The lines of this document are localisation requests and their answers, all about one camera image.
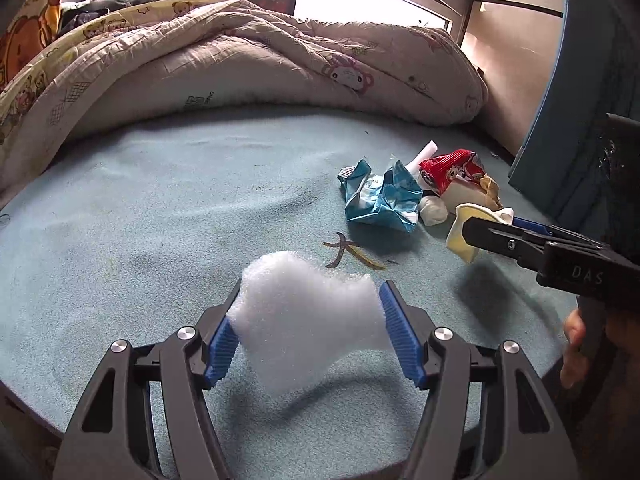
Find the mattress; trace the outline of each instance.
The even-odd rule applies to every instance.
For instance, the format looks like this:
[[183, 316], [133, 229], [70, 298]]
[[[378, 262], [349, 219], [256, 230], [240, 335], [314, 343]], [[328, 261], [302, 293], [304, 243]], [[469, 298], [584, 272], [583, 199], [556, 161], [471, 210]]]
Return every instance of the mattress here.
[[[468, 148], [518, 216], [546, 221], [506, 183], [508, 165], [462, 127], [357, 112], [253, 106], [187, 112], [70, 146], [1, 213], [0, 380], [64, 430], [118, 338], [159, 342], [221, 303], [258, 256], [295, 250], [328, 264], [337, 233], [384, 267], [345, 253], [338, 269], [392, 279], [409, 304], [471, 342], [520, 343], [539, 373], [558, 359], [570, 294], [540, 287], [508, 258], [464, 264], [444, 247], [452, 217], [412, 234], [347, 224], [336, 174], [366, 157], [377, 172], [429, 141]], [[158, 452], [175, 477], [159, 385]], [[239, 348], [205, 393], [238, 479], [340, 478], [403, 460], [426, 393], [390, 352], [361, 351], [321, 383], [272, 398]], [[478, 416], [478, 390], [468, 414]]]

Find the crumpled blue plastic wrapper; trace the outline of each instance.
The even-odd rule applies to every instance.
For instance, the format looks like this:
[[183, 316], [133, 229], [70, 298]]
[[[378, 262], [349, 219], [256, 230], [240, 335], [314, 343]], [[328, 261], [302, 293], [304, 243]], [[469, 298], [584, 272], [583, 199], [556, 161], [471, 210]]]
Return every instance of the crumpled blue plastic wrapper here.
[[349, 222], [414, 230], [422, 190], [399, 160], [379, 176], [372, 175], [362, 159], [349, 176], [339, 174], [338, 180], [346, 193], [344, 213]]

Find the white foam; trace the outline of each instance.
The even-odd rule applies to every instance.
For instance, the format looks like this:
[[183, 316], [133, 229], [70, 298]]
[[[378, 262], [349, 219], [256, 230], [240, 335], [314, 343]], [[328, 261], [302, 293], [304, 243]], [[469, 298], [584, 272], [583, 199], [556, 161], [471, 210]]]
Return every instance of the white foam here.
[[325, 269], [290, 251], [249, 264], [226, 315], [271, 395], [317, 382], [352, 351], [391, 349], [368, 274]]

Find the pillow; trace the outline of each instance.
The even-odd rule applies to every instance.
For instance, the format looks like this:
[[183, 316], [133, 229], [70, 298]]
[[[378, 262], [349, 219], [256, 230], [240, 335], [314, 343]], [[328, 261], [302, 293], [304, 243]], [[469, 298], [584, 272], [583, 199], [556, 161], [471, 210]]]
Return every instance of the pillow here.
[[0, 91], [20, 70], [53, 43], [60, 0], [27, 0], [0, 38]]

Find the rolled up comforter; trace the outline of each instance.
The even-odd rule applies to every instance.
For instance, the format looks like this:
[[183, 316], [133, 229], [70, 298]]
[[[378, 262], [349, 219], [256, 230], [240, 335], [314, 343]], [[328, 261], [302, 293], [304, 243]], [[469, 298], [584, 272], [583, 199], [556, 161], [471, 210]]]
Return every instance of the rolled up comforter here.
[[55, 41], [0, 94], [0, 206], [69, 136], [178, 112], [273, 102], [471, 120], [487, 98], [439, 29], [323, 23], [245, 0], [163, 0]]

